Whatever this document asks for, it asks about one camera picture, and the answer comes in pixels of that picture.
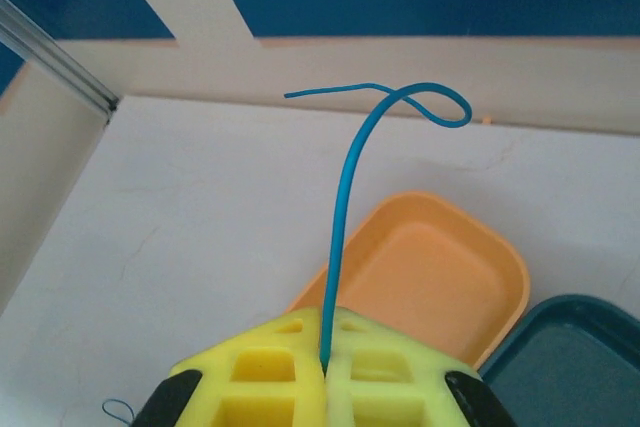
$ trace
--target dark teal container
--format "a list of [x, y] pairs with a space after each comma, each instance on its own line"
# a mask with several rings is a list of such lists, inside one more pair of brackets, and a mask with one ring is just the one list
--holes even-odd
[[594, 297], [535, 307], [480, 374], [519, 427], [640, 426], [640, 322]]

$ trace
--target white wall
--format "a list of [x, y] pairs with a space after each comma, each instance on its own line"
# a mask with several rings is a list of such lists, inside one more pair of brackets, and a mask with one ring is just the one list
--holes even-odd
[[[173, 363], [279, 315], [326, 261], [361, 116], [124, 104], [0, 318], [0, 425], [115, 427], [105, 398], [138, 410]], [[518, 249], [532, 304], [583, 292], [640, 317], [638, 183], [639, 138], [387, 118], [347, 230], [431, 191]]]
[[100, 139], [105, 119], [23, 68], [0, 116], [0, 313]]
[[[316, 39], [265, 47], [232, 0], [148, 2], [177, 45], [67, 44], [114, 90], [277, 105], [284, 92], [313, 86], [436, 81], [465, 95], [478, 118], [640, 132], [638, 40]], [[357, 93], [286, 105], [368, 110], [375, 98]]]

